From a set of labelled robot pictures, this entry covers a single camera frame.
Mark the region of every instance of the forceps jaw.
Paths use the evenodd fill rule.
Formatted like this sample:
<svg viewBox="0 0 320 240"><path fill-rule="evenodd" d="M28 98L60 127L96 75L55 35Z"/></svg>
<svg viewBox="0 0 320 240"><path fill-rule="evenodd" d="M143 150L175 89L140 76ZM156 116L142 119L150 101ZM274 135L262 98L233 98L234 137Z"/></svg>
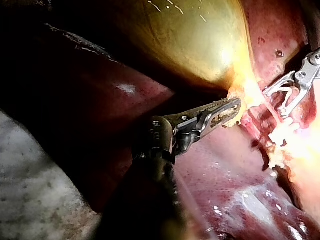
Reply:
<svg viewBox="0 0 320 240"><path fill-rule="evenodd" d="M175 155L186 153L192 144L207 136L217 126L235 118L241 108L239 98L222 99L179 114L164 116L175 136Z"/></svg>
<svg viewBox="0 0 320 240"><path fill-rule="evenodd" d="M320 48L315 52L308 54L302 61L302 67L299 71L291 71L287 75L280 78L278 81L273 83L263 93L271 97L276 92L288 92L288 88L285 85L293 85L298 88L299 93L294 100L285 106L288 101L288 93L285 98L284 106L279 108L280 115L282 118L287 118L292 111L300 104L300 102L307 96L311 87L313 86L314 80L320 78Z"/></svg>

